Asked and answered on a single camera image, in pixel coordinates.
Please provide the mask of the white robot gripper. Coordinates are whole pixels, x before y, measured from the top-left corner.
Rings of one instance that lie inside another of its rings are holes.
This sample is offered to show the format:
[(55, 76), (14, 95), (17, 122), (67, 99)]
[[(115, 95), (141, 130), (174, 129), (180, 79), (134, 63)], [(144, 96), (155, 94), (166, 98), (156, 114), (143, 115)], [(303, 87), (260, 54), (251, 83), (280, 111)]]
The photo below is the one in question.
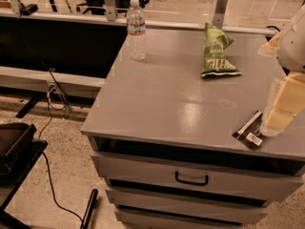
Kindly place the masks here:
[(276, 78), (268, 94), (260, 132), (265, 136), (277, 136), (305, 108), (305, 5), (283, 31), (263, 44), (257, 53), (277, 56), (282, 67), (298, 72)]

